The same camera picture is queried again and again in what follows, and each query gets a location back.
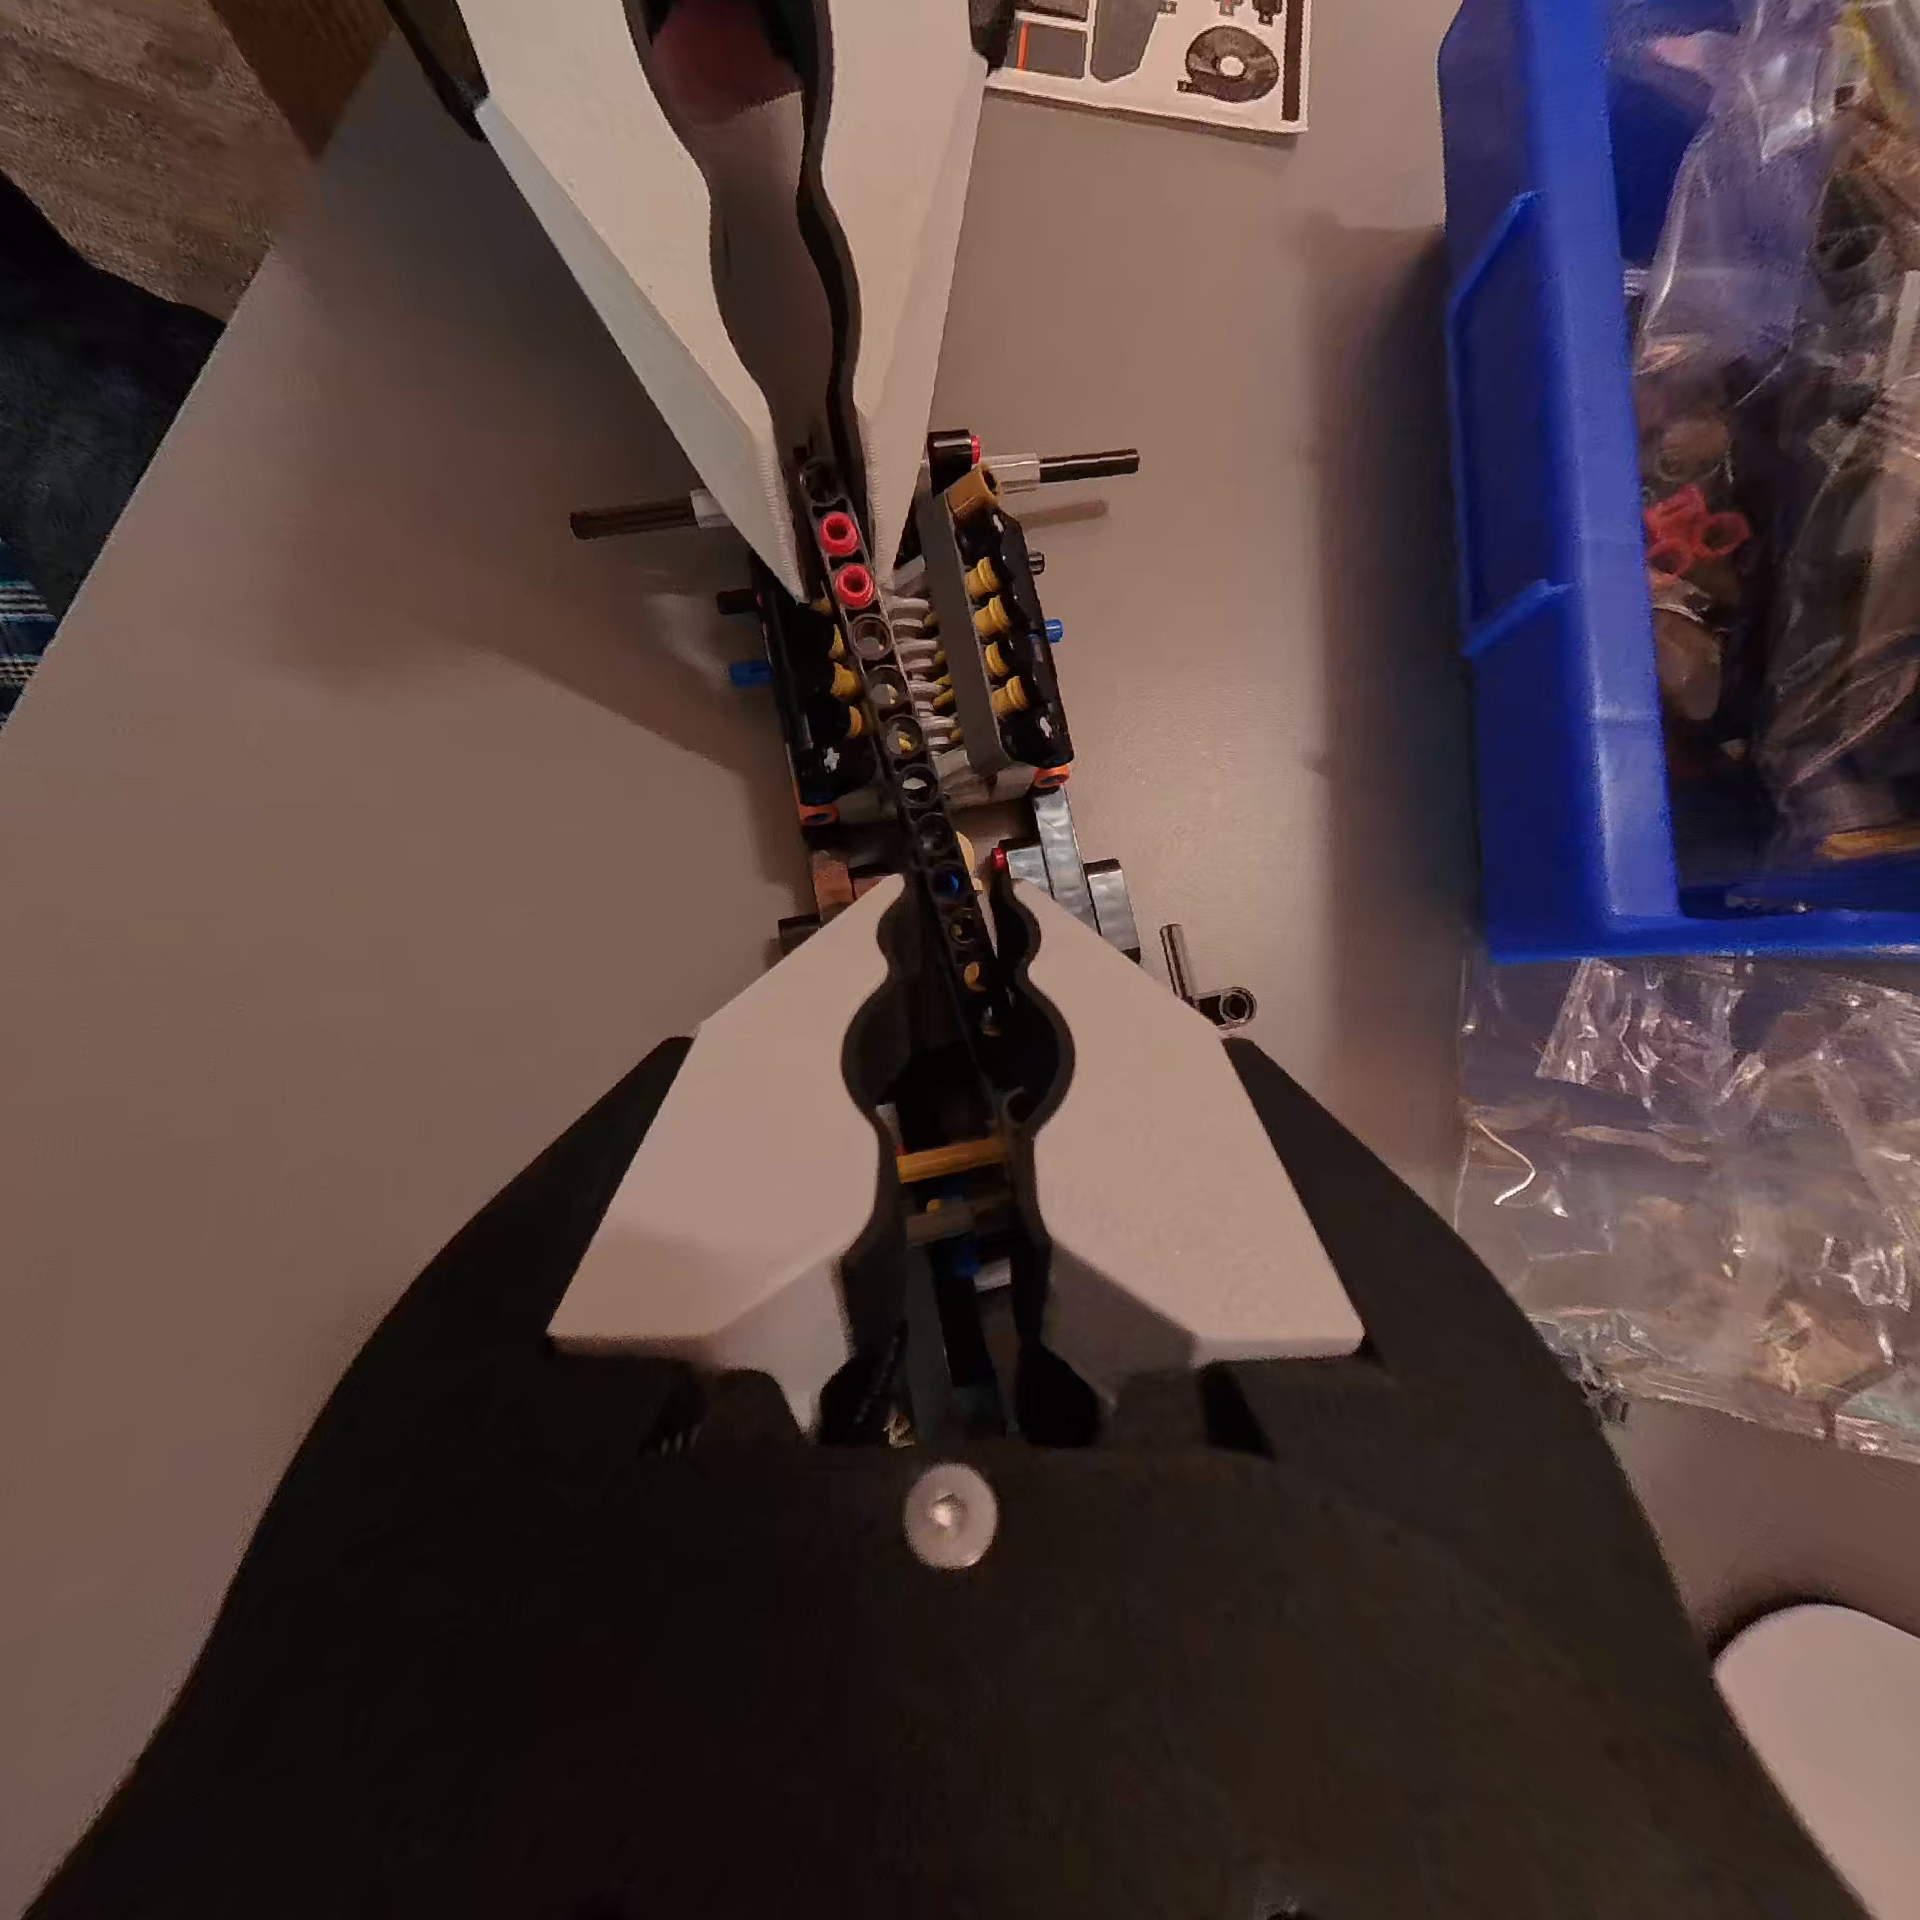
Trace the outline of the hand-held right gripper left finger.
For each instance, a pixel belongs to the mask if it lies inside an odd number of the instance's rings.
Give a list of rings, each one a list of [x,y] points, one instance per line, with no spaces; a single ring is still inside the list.
[[[561,1351],[761,1374],[817,1424],[854,1351],[838,1264],[880,1198],[846,1045],[902,899],[878,882],[699,1024],[545,1325]]]

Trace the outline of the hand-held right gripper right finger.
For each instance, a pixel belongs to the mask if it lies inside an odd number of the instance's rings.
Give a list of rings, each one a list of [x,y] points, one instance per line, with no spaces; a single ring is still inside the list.
[[[1015,1128],[1019,1431],[1096,1434],[1143,1375],[1356,1355],[1358,1308],[1212,1021],[1037,885],[991,901],[1051,1071]]]

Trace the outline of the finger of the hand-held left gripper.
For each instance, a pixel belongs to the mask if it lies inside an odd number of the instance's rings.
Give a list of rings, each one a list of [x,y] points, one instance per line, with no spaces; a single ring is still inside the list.
[[[697,127],[655,91],[644,4],[475,2],[462,13],[486,76],[486,143],[704,490],[765,564],[776,430],[763,242],[774,220],[774,108],[799,93]],[[767,570],[803,595],[803,558],[799,570]]]
[[[889,558],[931,422],[987,61],[957,2],[765,4],[799,100],[774,108],[763,242],[771,570],[799,570],[799,451],[837,462]]]

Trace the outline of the lego car chassis model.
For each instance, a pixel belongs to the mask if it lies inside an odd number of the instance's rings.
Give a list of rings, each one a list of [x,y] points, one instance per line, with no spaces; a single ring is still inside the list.
[[[779,959],[878,882],[904,887],[880,923],[886,982],[846,1045],[848,1091],[880,1138],[880,1198],[837,1274],[854,1351],[823,1390],[814,1431],[832,1443],[875,1438],[925,1352],[943,1359],[957,1416],[1019,1431],[1016,1124],[1051,1071],[1015,1011],[993,882],[1037,885],[1135,964],[1143,948],[1120,868],[1076,846],[1063,629],[1007,493],[1135,468],[1131,447],[985,462],[967,435],[931,437],[881,572],[840,474],[806,462],[812,597],[757,564],[724,599],[759,621],[812,866],[816,908],[782,926]],[[1221,1038],[1247,1024],[1247,991],[1192,991],[1176,926],[1161,946],[1171,995]]]

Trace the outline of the clear bags of lego parts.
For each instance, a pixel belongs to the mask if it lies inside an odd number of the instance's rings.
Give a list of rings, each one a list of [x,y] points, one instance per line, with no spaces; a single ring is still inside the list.
[[[1638,515],[1700,917],[1915,914],[1915,4],[1620,4]]]

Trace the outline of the person's left hand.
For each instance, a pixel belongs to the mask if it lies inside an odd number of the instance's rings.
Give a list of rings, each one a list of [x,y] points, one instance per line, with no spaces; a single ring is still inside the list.
[[[697,127],[797,93],[803,82],[753,2],[671,2],[651,28],[662,102]]]

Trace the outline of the white sticker sheet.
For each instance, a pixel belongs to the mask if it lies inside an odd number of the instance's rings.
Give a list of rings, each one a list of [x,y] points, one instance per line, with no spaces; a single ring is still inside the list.
[[[1308,130],[1309,2],[1021,2],[987,85],[1247,136]]]

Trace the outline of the blue plastic bin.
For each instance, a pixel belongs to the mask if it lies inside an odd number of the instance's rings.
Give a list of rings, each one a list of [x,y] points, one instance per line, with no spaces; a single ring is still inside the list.
[[[1438,55],[1446,407],[1483,940],[1499,962],[1915,962],[1915,863],[1743,910],[1676,861],[1627,392],[1625,266],[1697,110],[1611,69],[1611,4],[1457,4]]]

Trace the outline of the white tablet stand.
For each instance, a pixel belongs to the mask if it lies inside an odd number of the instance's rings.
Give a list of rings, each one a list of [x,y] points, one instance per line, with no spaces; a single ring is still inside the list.
[[[1813,1842],[1877,1918],[1917,1916],[1917,1636],[1799,1603],[1732,1634],[1718,1693]]]

